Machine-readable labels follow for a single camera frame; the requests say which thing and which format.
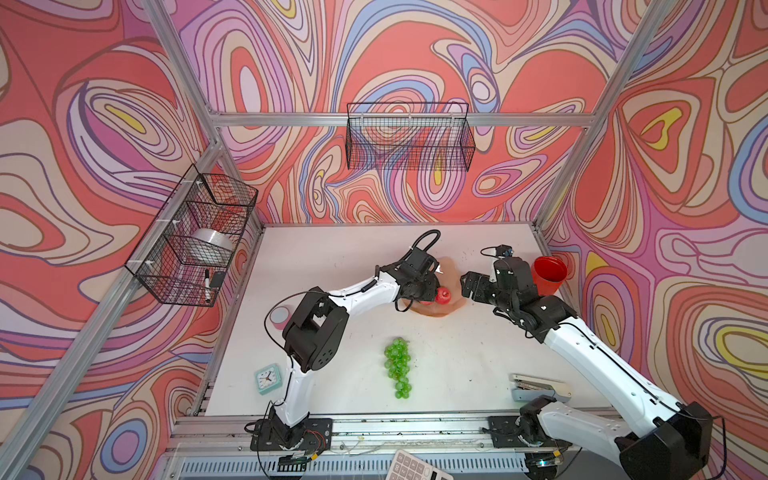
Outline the red apple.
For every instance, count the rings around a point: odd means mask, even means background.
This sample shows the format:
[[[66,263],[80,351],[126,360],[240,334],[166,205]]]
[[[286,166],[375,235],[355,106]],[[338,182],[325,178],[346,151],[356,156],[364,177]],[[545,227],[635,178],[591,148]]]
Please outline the red apple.
[[[436,291],[435,302],[439,305],[447,305],[452,300],[452,294],[447,287],[441,286]]]

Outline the green grape bunch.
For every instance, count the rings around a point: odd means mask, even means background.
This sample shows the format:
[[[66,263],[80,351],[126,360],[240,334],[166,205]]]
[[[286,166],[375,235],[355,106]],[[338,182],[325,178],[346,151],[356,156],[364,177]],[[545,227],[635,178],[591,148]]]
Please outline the green grape bunch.
[[[395,338],[384,350],[387,375],[392,380],[397,399],[408,399],[412,392],[409,380],[412,357],[408,342],[401,338]]]

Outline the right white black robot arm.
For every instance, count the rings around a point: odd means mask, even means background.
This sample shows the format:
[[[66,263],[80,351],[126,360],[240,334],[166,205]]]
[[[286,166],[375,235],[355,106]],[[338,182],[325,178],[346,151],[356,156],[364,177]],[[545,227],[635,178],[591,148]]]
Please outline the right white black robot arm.
[[[526,261],[498,255],[492,270],[463,274],[463,297],[492,306],[496,316],[560,355],[621,417],[611,422],[540,395],[520,409],[512,435],[530,445],[557,440],[584,447],[619,465],[631,479],[690,479],[708,464],[712,414],[641,375],[561,298],[540,295]]]

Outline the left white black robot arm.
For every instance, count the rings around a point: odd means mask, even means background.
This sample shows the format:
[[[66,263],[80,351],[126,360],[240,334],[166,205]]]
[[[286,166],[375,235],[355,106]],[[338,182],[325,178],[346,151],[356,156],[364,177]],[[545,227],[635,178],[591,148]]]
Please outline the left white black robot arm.
[[[307,434],[313,373],[337,354],[349,319],[382,305],[404,313],[450,295],[440,285],[439,261],[430,248],[440,239],[437,229],[421,234],[398,260],[375,268],[374,275],[341,290],[313,287],[303,293],[282,333],[288,358],[284,398],[271,406],[255,436],[278,448],[295,447]]]

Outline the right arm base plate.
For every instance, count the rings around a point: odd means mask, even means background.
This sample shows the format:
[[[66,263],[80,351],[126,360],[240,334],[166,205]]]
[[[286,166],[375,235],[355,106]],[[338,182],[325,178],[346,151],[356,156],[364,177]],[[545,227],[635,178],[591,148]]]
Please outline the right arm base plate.
[[[489,416],[485,432],[495,448],[539,447],[543,439],[536,422],[527,415]]]

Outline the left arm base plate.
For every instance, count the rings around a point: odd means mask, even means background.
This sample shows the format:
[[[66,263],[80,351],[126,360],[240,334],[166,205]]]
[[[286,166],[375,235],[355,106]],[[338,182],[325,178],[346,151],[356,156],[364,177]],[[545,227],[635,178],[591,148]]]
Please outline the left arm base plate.
[[[247,425],[253,452],[323,452],[332,446],[333,420],[308,417],[287,427],[278,417],[260,419]]]

